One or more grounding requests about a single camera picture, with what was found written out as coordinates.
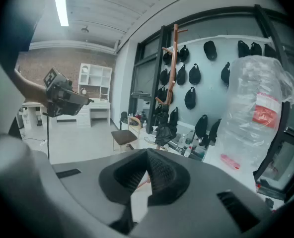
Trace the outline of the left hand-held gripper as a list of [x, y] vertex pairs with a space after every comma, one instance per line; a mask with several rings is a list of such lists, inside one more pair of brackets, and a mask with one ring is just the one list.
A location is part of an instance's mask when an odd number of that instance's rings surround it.
[[54, 67], [47, 73], [43, 82], [48, 102], [45, 115], [48, 117], [75, 116], [83, 106], [94, 103], [93, 99], [73, 91], [72, 81]]

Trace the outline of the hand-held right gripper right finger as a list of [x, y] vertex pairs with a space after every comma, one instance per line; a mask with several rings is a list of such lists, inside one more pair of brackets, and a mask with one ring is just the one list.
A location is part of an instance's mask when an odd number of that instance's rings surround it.
[[191, 182], [186, 163], [187, 159], [180, 155], [147, 149], [146, 168], [152, 190], [148, 207], [170, 205], [186, 192]]

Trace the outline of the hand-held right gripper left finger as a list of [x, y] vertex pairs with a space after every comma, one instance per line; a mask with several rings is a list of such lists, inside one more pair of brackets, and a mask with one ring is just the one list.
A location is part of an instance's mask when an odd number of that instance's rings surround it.
[[109, 225], [112, 229], [128, 234], [134, 227], [131, 195], [138, 188], [147, 172], [147, 151], [140, 149], [129, 156], [106, 166], [99, 174], [99, 185], [109, 201], [125, 207], [121, 217]]

